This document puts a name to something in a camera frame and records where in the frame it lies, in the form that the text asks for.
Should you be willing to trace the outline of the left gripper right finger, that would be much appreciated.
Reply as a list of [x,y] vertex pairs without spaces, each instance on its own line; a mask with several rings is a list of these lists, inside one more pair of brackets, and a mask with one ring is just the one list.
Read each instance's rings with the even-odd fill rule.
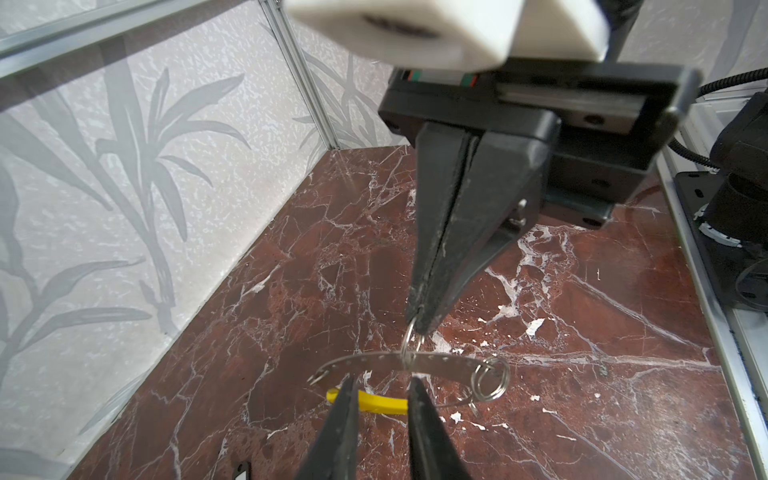
[[412,479],[471,479],[422,380],[412,377],[407,399]]

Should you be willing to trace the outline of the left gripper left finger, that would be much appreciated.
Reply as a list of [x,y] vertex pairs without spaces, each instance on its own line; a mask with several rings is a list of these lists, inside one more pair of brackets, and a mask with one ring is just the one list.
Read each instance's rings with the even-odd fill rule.
[[357,379],[348,375],[295,479],[355,479],[358,420]]

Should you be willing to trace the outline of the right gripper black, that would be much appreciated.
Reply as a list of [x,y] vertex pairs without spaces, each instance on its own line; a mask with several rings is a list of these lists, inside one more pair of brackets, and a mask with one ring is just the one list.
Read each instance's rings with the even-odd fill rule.
[[511,59],[456,85],[395,71],[378,113],[416,141],[414,332],[432,334],[536,223],[547,176],[543,215],[602,227],[649,174],[701,81],[688,66],[557,60]]

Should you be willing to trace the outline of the silver keyring band yellow tag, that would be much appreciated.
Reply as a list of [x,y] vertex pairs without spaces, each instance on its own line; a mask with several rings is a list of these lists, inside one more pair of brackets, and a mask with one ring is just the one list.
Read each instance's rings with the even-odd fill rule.
[[341,384],[349,376],[365,379],[374,373],[407,374],[456,386],[459,396],[443,408],[476,406],[500,399],[511,381],[509,364],[501,358],[472,358],[453,353],[423,351],[412,327],[408,327],[397,351],[372,351],[338,357],[321,366],[307,379],[319,388],[328,402],[341,398]]

